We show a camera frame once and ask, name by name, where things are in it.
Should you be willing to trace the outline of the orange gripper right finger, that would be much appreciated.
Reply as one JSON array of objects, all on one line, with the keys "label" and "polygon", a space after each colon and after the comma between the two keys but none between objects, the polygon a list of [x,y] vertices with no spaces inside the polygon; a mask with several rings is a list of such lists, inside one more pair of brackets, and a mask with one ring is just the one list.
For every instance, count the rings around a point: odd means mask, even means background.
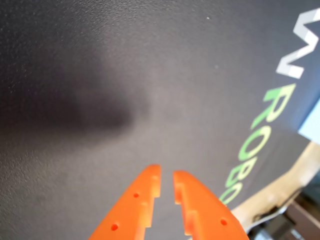
[{"label": "orange gripper right finger", "polygon": [[181,206],[184,234],[194,240],[247,240],[238,219],[192,174],[173,172],[174,200]]}]

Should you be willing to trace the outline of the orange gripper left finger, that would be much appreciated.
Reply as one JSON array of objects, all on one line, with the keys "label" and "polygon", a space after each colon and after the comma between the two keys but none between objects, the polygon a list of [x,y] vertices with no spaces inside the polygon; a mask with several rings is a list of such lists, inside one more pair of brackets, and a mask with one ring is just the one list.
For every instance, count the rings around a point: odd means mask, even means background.
[{"label": "orange gripper left finger", "polygon": [[146,167],[129,185],[102,222],[91,240],[143,240],[152,226],[155,199],[161,195],[162,169]]}]

